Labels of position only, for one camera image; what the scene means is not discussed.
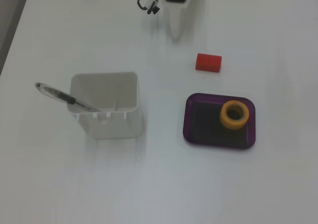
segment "ballpoint pen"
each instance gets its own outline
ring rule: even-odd
[[[47,95],[50,98],[53,98],[55,100],[66,102],[67,104],[74,105],[76,107],[79,107],[85,111],[88,112],[101,112],[101,110],[98,110],[90,105],[87,105],[86,103],[62,92],[57,89],[52,88],[51,86],[44,84],[44,83],[35,83],[35,87],[44,95]]]

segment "white plastic container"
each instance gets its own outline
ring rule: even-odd
[[[85,112],[68,105],[86,134],[96,140],[136,138],[143,132],[138,78],[135,73],[78,74],[71,96],[100,109]]]

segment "yellow tape roll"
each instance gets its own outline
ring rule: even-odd
[[[238,130],[248,121],[249,110],[240,101],[228,101],[222,107],[220,113],[221,123],[228,129]]]

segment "black wire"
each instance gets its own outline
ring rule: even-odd
[[[150,8],[149,8],[149,10],[148,10],[148,12],[147,12],[147,14],[151,14],[151,12],[153,11],[154,6],[155,6],[155,2],[153,2],[153,3],[151,4],[151,6],[150,6]]]
[[[147,7],[142,7],[140,4],[140,0],[137,0],[137,5],[139,6],[140,9],[142,10],[147,10]]]

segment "red eraser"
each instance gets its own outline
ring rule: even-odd
[[[221,69],[221,56],[198,54],[196,70],[218,73]]]

